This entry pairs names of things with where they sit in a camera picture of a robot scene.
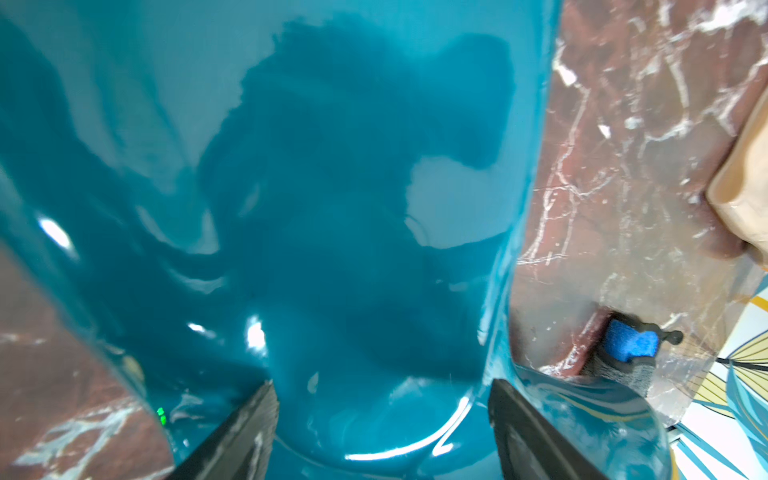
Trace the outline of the teal rubber boot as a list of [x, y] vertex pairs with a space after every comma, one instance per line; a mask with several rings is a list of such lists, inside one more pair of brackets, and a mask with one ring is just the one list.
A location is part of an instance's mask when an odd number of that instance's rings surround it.
[[267, 381], [264, 479], [504, 479], [513, 385], [603, 479], [646, 400], [515, 363], [558, 1], [5, 1], [1, 235], [184, 462]]

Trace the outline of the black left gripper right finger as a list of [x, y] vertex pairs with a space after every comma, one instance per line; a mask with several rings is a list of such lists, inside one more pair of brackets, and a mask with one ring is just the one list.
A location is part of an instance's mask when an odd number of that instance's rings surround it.
[[508, 381], [492, 382], [488, 414], [504, 479], [605, 477]]

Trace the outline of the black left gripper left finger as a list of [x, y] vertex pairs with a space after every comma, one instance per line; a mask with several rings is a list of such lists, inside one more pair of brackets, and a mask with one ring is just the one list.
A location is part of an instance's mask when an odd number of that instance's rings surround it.
[[276, 436], [279, 409], [274, 384], [267, 381], [167, 479], [264, 479]]

